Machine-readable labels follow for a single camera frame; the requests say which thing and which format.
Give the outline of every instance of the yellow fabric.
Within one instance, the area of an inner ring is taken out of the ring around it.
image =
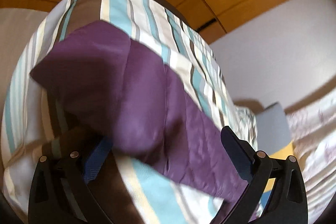
[[[294,153],[293,142],[290,142],[287,146],[280,149],[278,152],[274,153],[270,157],[274,158],[274,159],[285,160],[288,156],[293,155],[293,153]],[[272,190],[274,182],[275,182],[275,179],[269,179],[268,180],[268,182],[266,184],[266,188],[264,190],[264,193]]]

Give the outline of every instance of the light blue stripe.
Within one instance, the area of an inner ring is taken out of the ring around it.
[[[269,199],[269,196],[271,195],[271,191],[272,191],[272,190],[267,191],[267,192],[263,193],[262,196],[261,196],[260,201],[261,201],[261,205],[262,205],[264,208],[265,208],[265,206],[266,206],[266,204],[267,204],[267,201],[268,201],[268,199]]]
[[[165,45],[161,45],[162,51],[161,51],[161,58],[165,64],[169,64],[169,58],[170,58],[170,48],[168,48]]]
[[[15,143],[12,131],[12,122],[11,122],[11,100],[9,94],[11,93],[11,87],[7,91],[7,97],[5,101],[5,123],[6,123],[6,133],[8,139],[9,150],[12,153],[15,151]]]
[[[182,55],[184,55],[186,58],[189,58],[189,56],[188,56],[188,54],[187,54],[187,51],[186,51],[186,49],[185,49],[185,47],[184,47],[184,43],[183,43],[183,41],[182,41],[181,27],[178,26],[178,25],[176,24],[176,22],[174,21],[174,15],[172,14],[172,12],[169,11],[169,10],[167,10],[167,9],[165,9],[165,10],[166,10],[166,13],[167,13],[167,15],[168,15],[168,17],[169,17],[168,22],[169,22],[170,26],[172,27],[173,36],[174,36],[174,38],[175,38],[175,41],[176,41],[176,44],[177,44],[178,51],[179,51]]]
[[[19,144],[18,142],[18,138],[17,136],[20,134],[18,131],[20,130],[19,128],[19,123],[20,121],[18,120],[18,116],[17,116],[17,111],[16,111],[16,107],[17,105],[17,94],[16,94],[16,78],[17,78],[17,72],[18,72],[18,65],[16,65],[16,68],[14,70],[14,73],[12,75],[12,80],[11,80],[11,94],[12,94],[12,107],[13,107],[13,111],[10,113],[10,118],[11,118],[11,122],[12,122],[12,132],[13,132],[13,138],[14,138],[14,134],[16,136],[16,140],[14,141],[14,149],[16,148],[16,146],[18,146]]]
[[[71,16],[72,10],[74,9],[74,7],[76,5],[76,2],[77,2],[77,0],[73,0],[72,5],[67,12],[67,15],[66,15],[65,20],[64,20],[62,32],[61,32],[61,35],[59,37],[60,41],[64,40],[64,38],[65,38],[65,34],[67,32],[67,27],[68,27],[68,24],[69,24],[70,16]]]
[[[214,200],[214,197],[212,196],[209,197],[208,210],[209,210],[210,215],[214,218],[217,215],[217,211],[213,205],[213,200]]]
[[[192,42],[195,43],[195,38],[194,38],[193,32],[191,31],[191,29],[190,29],[189,26],[187,26],[187,29],[188,29],[188,33],[189,33],[190,39],[192,40]]]
[[[209,72],[208,62],[207,62],[207,59],[206,59],[204,53],[202,53],[202,61],[203,61],[203,64],[205,65],[205,69],[207,70],[207,72],[210,76],[209,78],[210,78],[210,81],[211,81],[211,87],[213,89],[215,89],[215,85],[214,85],[214,82],[213,82],[213,77],[212,77],[212,74]]]
[[[204,81],[202,79],[201,75],[199,74],[199,72],[197,70],[194,70],[193,83],[192,83],[193,87],[195,88],[195,90],[197,92],[197,97],[198,97],[199,103],[201,104],[203,112],[208,117],[212,118],[210,107],[209,107],[206,99],[204,98],[203,90],[201,90],[201,81]]]
[[[143,7],[145,8],[147,18],[149,21],[149,26],[151,28],[151,33],[152,36],[157,40],[160,41],[160,38],[158,37],[158,27],[156,25],[155,18],[153,16],[153,13],[151,12],[149,5],[148,5],[148,0],[142,0]]]
[[[18,115],[18,122],[20,124],[20,133],[21,135],[23,135],[23,92],[22,92],[22,87],[21,87],[21,79],[22,77],[24,77],[26,79],[25,76],[22,75],[22,56],[21,58],[19,59],[19,62],[18,62],[18,77],[19,77],[19,86],[17,87],[17,90],[18,90],[18,94],[16,94],[16,97],[18,99],[18,108],[19,108],[19,113],[17,114]]]
[[[222,98],[221,98],[221,101],[222,101],[222,111],[223,111],[223,114],[224,114],[224,116],[227,116],[226,105],[224,104],[224,100]]]
[[[132,23],[127,13],[127,0],[110,0],[110,23],[131,36]]]
[[[132,159],[133,168],[150,206],[161,224],[187,224],[170,181],[149,165]]]

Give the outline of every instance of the purple cushion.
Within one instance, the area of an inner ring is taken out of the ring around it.
[[[228,210],[245,189],[220,131],[179,76],[113,25],[96,21],[77,29],[31,77],[117,149],[177,183],[226,199]]]

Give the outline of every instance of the striped bedding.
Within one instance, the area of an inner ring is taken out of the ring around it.
[[[228,125],[240,139],[257,149],[254,115],[233,105],[212,50],[170,11],[153,0],[62,0],[23,51],[2,118],[3,193],[24,221],[39,157],[66,155],[68,141],[64,140],[71,139],[69,130],[73,136],[86,134],[84,128],[74,127],[71,115],[29,73],[55,42],[96,20],[115,25],[160,56],[179,75],[185,91],[219,130]],[[114,152],[109,160],[110,166],[115,166],[111,187],[117,186],[119,193],[132,201],[127,210],[137,215],[133,222],[210,223],[221,206],[221,199],[176,184],[130,157]]]

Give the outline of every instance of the metal rivet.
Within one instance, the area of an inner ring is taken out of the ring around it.
[[[296,158],[295,158],[294,156],[289,156],[289,160],[290,160],[291,162],[296,162]]]
[[[46,156],[41,156],[40,157],[40,162],[45,162],[47,160],[47,157]]]
[[[73,152],[71,152],[71,154],[70,154],[70,157],[71,158],[77,158],[79,156],[79,153],[77,152],[77,151],[73,151]]]
[[[257,155],[259,158],[262,158],[262,159],[266,157],[266,153],[264,151],[258,151]]]

